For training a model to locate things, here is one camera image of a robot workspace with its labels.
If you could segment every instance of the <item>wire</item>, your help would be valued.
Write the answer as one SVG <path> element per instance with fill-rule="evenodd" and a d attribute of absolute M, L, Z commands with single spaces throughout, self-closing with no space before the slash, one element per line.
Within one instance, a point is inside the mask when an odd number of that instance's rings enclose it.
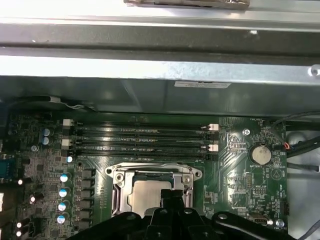
<path fill-rule="evenodd" d="M 278 124 L 280 124 L 284 121 L 287 121 L 287 120 L 302 118 L 302 117 L 306 117 L 306 116 L 314 116 L 314 115 L 320 115 L 320 111 L 306 111 L 306 112 L 301 112 L 301 113 L 296 113 L 296 114 L 285 116 L 281 119 L 278 119 L 277 121 L 275 121 L 271 125 L 271 132 L 284 145 L 285 149 L 289 150 L 291 148 L 291 146 L 289 145 L 289 143 L 287 143 L 285 140 L 283 140 L 282 137 L 275 131 L 275 127 Z"/>
<path fill-rule="evenodd" d="M 297 155 L 301 155 L 301 154 L 305 154 L 305 153 L 308 153 L 312 150 L 315 150 L 317 148 L 320 148 L 320 142 L 317 142 L 311 146 L 307 146 L 307 147 L 304 147 L 304 148 L 301 148 L 301 149 L 297 149 L 297 150 L 292 150 L 292 151 L 289 151 L 287 152 L 286 154 L 286 158 L 292 158 L 292 157 L 295 157 Z"/>
<path fill-rule="evenodd" d="M 298 240 L 306 240 L 319 228 L 320 228 L 320 220 L 318 220 L 315 224 L 313 224 L 312 227 L 310 227 L 310 229 L 306 231 L 306 233 L 302 235 Z"/>
<path fill-rule="evenodd" d="M 45 103 L 56 103 L 56 104 L 64 104 L 66 107 L 71 108 L 73 110 L 84 109 L 87 112 L 97 112 L 95 109 L 86 106 L 84 104 L 79 104 L 79 101 L 61 99 L 60 97 L 55 96 L 24 96 L 15 99 L 15 101 L 9 102 L 8 107 L 13 108 L 17 105 L 27 104 L 27 103 L 35 103 L 35 102 L 45 102 Z"/>
<path fill-rule="evenodd" d="M 315 166 L 315 165 L 295 164 L 295 163 L 287 162 L 286 166 L 289 169 L 297 169 L 297 170 L 317 172 L 317 173 L 319 172 L 319 166 Z"/>
<path fill-rule="evenodd" d="M 306 111 L 306 112 L 301 112 L 301 113 L 296 113 L 296 114 L 288 115 L 288 116 L 285 116 L 285 117 L 283 117 L 283 118 L 275 121 L 275 122 L 271 125 L 271 127 L 275 127 L 275 126 L 278 125 L 279 123 L 282 123 L 282 122 L 287 121 L 287 120 L 302 118 L 302 117 L 306 117 L 306 116 L 314 116 L 314 115 L 320 115 L 320 111 Z"/>

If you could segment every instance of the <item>small connector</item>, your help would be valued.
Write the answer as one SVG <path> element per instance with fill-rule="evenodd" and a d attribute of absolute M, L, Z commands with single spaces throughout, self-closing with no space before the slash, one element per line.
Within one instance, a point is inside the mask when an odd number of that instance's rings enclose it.
<path fill-rule="evenodd" d="M 63 127 L 71 127 L 75 124 L 75 122 L 72 119 L 63 119 L 62 126 Z"/>
<path fill-rule="evenodd" d="M 209 150 L 209 152 L 219 152 L 219 145 L 218 144 L 209 144 L 208 150 Z"/>
<path fill-rule="evenodd" d="M 210 123 L 209 124 L 209 131 L 219 131 L 219 124 Z"/>
<path fill-rule="evenodd" d="M 262 226 L 268 225 L 268 218 L 259 213 L 249 213 L 248 219 L 254 222 L 255 224 L 260 224 Z"/>

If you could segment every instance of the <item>chip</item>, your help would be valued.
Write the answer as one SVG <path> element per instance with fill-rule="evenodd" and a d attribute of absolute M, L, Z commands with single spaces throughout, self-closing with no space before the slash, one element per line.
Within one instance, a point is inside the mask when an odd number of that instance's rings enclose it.
<path fill-rule="evenodd" d="M 42 164 L 38 164 L 38 165 L 36 166 L 36 170 L 37 170 L 37 171 L 43 171 L 43 170 L 44 170 L 44 166 L 43 166 Z"/>
<path fill-rule="evenodd" d="M 59 230 L 51 230 L 51 237 L 57 238 L 59 237 L 59 235 L 60 235 Z"/>
<path fill-rule="evenodd" d="M 51 185 L 49 188 L 49 191 L 51 192 L 56 192 L 58 190 L 58 186 L 57 185 Z"/>

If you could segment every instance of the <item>screw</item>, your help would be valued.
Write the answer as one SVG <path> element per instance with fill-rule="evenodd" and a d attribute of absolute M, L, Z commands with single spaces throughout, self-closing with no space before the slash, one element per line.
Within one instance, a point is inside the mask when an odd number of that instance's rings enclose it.
<path fill-rule="evenodd" d="M 320 75 L 320 65 L 315 64 L 308 69 L 308 74 L 310 77 L 317 77 Z"/>
<path fill-rule="evenodd" d="M 242 134 L 245 136 L 250 135 L 250 130 L 248 128 L 243 129 Z"/>
<path fill-rule="evenodd" d="M 185 176 L 184 178 L 183 178 L 183 182 L 185 182 L 185 183 L 190 183 L 190 177 L 189 176 Z"/>
<path fill-rule="evenodd" d="M 124 176 L 121 173 L 119 173 L 115 176 L 115 179 L 117 182 L 122 182 L 124 180 Z"/>
<path fill-rule="evenodd" d="M 225 214 L 219 214 L 219 215 L 218 215 L 218 218 L 220 218 L 220 219 L 222 219 L 222 220 L 225 220 L 225 219 L 228 218 L 228 216 L 225 215 Z"/>
<path fill-rule="evenodd" d="M 192 209 L 187 208 L 186 210 L 184 210 L 184 213 L 186 213 L 186 214 L 192 214 Z"/>
<path fill-rule="evenodd" d="M 131 215 L 126 217 L 127 220 L 133 220 L 135 218 L 136 218 L 136 216 L 134 214 L 131 214 Z"/>
<path fill-rule="evenodd" d="M 276 222 L 275 222 L 275 225 L 279 228 L 283 228 L 285 226 L 285 222 L 282 220 L 282 219 L 278 219 Z"/>

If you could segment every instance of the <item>metal frame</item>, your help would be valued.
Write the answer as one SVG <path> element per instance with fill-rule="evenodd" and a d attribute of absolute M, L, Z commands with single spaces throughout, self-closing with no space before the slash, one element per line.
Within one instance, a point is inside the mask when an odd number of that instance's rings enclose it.
<path fill-rule="evenodd" d="M 319 86 L 320 65 L 0 56 L 0 75 Z"/>
<path fill-rule="evenodd" d="M 247 11 L 174 7 L 129 7 L 120 0 L 39 2 L 13 0 L 1 6 L 0 22 L 15 24 L 171 26 L 319 32 L 320 2 L 251 0 Z"/>
<path fill-rule="evenodd" d="M 133 179 L 136 173 L 170 176 L 173 179 L 173 188 L 183 190 L 183 198 L 188 208 L 193 206 L 194 181 L 203 176 L 202 172 L 196 168 L 175 163 L 123 162 L 107 167 L 105 173 L 113 179 L 112 216 L 132 211 L 128 200 L 133 193 Z"/>

